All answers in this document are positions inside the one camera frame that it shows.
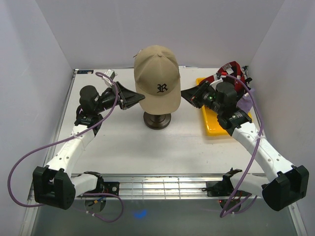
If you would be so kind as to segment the beige baseball cap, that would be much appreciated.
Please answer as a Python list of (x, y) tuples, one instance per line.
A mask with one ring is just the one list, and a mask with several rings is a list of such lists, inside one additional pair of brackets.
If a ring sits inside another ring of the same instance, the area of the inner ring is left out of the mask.
[(136, 92), (145, 96), (140, 106), (151, 115), (178, 110), (181, 103), (181, 76), (174, 53), (160, 45), (148, 46), (134, 57)]

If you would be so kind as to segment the lavender baseball cap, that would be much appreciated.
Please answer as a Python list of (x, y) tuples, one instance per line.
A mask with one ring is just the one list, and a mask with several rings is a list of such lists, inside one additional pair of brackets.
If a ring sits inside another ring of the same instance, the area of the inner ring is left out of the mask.
[(241, 99), (237, 102), (237, 107), (246, 113), (249, 113), (253, 107), (253, 101), (248, 92), (246, 92)]

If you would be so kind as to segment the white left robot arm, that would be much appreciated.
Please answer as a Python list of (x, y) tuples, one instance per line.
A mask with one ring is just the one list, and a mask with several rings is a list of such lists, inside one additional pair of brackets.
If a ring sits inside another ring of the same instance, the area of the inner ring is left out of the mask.
[(36, 167), (32, 174), (34, 198), (37, 203), (68, 209), (74, 199), (85, 193), (100, 196), (105, 189), (101, 174), (86, 171), (72, 176), (73, 168), (101, 128), (101, 112), (119, 106), (126, 110), (145, 98), (144, 95), (126, 89), (114, 82), (102, 94), (94, 86), (80, 90), (80, 105), (72, 139), (64, 143), (58, 153), (45, 167)]

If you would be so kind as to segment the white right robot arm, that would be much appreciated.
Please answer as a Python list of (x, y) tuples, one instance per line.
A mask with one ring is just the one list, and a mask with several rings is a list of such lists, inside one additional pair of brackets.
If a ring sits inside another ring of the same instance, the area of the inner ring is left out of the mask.
[(203, 106), (217, 114), (219, 125), (237, 140), (265, 173), (265, 177), (245, 174), (240, 169), (230, 170), (222, 180), (206, 191), (220, 195), (234, 195), (244, 191), (264, 199), (273, 210), (280, 211), (305, 197), (309, 171), (285, 159), (262, 136), (252, 119), (237, 107), (238, 94), (234, 85), (219, 82), (213, 87), (208, 81), (181, 92), (182, 98), (196, 108)]

